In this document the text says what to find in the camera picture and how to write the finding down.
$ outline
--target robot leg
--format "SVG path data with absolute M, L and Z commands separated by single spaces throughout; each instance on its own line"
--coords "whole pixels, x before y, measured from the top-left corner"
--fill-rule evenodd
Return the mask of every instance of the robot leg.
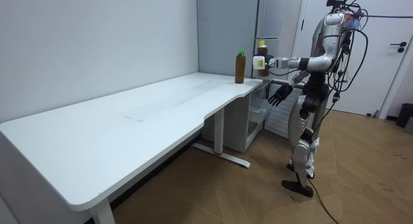
M 308 119 L 301 119 L 299 115 L 299 112 L 301 110 L 301 107 L 303 106 L 305 98 L 306 96 L 299 96 L 297 102 L 292 107 L 289 122 L 288 122 L 288 138 L 290 140 L 290 146 L 291 146 L 291 158 L 290 158 L 290 163 L 287 164 L 287 168 L 293 172 L 295 172 L 295 170 L 294 170 L 294 166 L 292 165 L 292 152 L 293 152 L 292 149 L 298 144 L 298 141 L 301 135 L 303 135 L 305 127 L 307 127 L 307 122 L 308 122 Z M 308 175 L 307 178 L 314 179 L 314 171 L 311 173 L 311 175 Z
M 307 176 L 314 175 L 314 160 L 312 154 L 315 150 L 312 150 L 315 145 L 318 146 L 318 141 L 313 144 L 312 130 L 306 128 L 309 112 L 303 108 L 307 96 L 300 96 L 297 103 L 294 105 L 290 121 L 288 124 L 288 135 L 291 144 L 291 165 L 287 165 L 288 168 L 292 168 L 297 175 L 297 181 L 282 181 L 282 185 L 293 191 L 300 193 L 304 196 L 312 197 L 313 191 L 311 187 L 307 186 Z
M 309 161 L 309 155 L 310 145 L 305 140 L 300 139 L 292 153 L 292 165 L 296 172 L 297 181 L 284 180 L 281 184 L 293 192 L 312 198 L 314 195 L 313 190 L 307 186 L 308 170 L 312 167 Z

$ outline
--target robot finger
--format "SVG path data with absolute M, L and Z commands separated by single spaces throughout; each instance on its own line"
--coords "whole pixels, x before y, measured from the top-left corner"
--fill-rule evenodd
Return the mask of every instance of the robot finger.
M 278 106 L 279 104 L 281 104 L 281 102 L 283 102 L 283 100 L 282 100 L 282 99 L 279 99 L 279 100 L 277 101 L 276 106 Z
M 272 100 L 272 101 L 270 102 L 270 104 L 271 104 L 272 106 L 274 106 L 274 105 L 277 104 L 278 101 L 279 101 L 279 97 L 277 96 L 277 97 L 274 98 L 274 100 Z
M 272 97 L 270 97 L 270 99 L 268 99 L 268 102 L 271 104 L 274 102 L 275 99 L 276 99 L 276 96 L 274 94 Z

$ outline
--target door frame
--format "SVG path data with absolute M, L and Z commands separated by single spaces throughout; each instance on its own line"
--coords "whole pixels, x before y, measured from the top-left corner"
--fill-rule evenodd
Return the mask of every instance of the door frame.
M 303 21 L 305 19 L 305 14 L 306 14 L 306 9 L 307 9 L 307 3 L 308 0 L 303 0 L 301 2 L 301 10 L 299 14 L 299 19 L 298 19 L 298 25 L 297 25 L 297 30 L 296 30 L 296 39 L 294 41 L 294 48 L 293 48 L 293 56 L 297 56 L 297 51 L 299 47 L 299 40 L 301 38 L 301 27 L 303 25 Z M 412 44 L 413 44 L 413 38 L 410 40 L 410 44 L 407 48 L 406 54 L 403 57 L 400 66 L 398 68 L 398 71 L 396 72 L 396 75 L 394 76 L 392 85 L 390 86 L 389 91 L 387 92 L 385 101 L 383 105 L 381 106 L 381 110 L 379 112 L 379 118 L 380 119 L 386 119 L 387 118 L 387 113 L 390 110 L 390 107 L 392 106 L 393 100 L 399 90 L 400 84 L 408 71 L 409 68 L 413 68 L 413 50 L 412 50 Z M 294 74 L 288 75 L 288 79 L 292 79 L 292 76 Z

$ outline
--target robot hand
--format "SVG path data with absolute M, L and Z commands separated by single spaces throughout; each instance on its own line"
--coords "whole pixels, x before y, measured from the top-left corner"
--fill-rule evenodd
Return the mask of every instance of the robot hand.
M 272 106 L 278 106 L 282 101 L 284 101 L 292 92 L 292 86 L 291 85 L 283 85 L 281 88 L 277 90 L 277 92 L 268 99 L 268 102 Z

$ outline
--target door handle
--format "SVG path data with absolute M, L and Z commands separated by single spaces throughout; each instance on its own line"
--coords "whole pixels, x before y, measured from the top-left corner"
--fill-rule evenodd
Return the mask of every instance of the door handle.
M 406 42 L 402 42 L 402 43 L 390 44 L 390 46 L 400 46 L 400 47 L 405 47 L 405 46 L 407 46 L 407 43 L 406 43 Z

